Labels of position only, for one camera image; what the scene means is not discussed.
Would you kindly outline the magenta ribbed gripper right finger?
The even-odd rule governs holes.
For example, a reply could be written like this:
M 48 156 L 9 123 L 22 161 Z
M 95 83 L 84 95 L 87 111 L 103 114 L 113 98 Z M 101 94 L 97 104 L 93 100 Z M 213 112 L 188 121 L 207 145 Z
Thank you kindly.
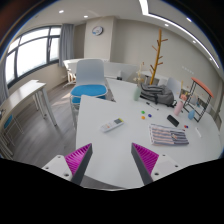
M 136 143 L 133 143 L 131 146 L 131 154 L 134 158 L 143 183 L 145 185 L 152 183 L 153 179 L 151 174 L 159 155 Z

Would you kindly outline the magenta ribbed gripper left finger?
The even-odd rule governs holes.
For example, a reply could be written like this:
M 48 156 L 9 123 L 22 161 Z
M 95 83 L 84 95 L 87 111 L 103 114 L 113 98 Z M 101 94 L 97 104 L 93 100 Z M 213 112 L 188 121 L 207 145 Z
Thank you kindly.
M 76 185 L 81 184 L 92 153 L 92 144 L 89 143 L 65 157 L 65 161 L 72 173 L 72 182 Z

